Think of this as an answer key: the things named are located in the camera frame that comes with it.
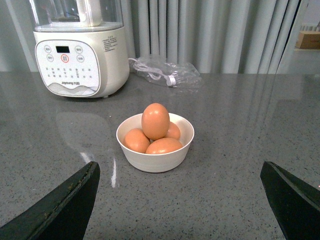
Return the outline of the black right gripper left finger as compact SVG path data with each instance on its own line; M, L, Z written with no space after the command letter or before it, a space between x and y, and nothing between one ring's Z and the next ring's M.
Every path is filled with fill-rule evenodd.
M100 166L91 161L0 228L2 240L82 240L95 204Z

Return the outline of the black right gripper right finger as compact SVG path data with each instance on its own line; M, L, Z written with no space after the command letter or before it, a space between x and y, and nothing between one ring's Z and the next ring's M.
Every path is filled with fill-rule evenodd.
M320 191L271 161L260 179L268 203L287 240L320 238Z

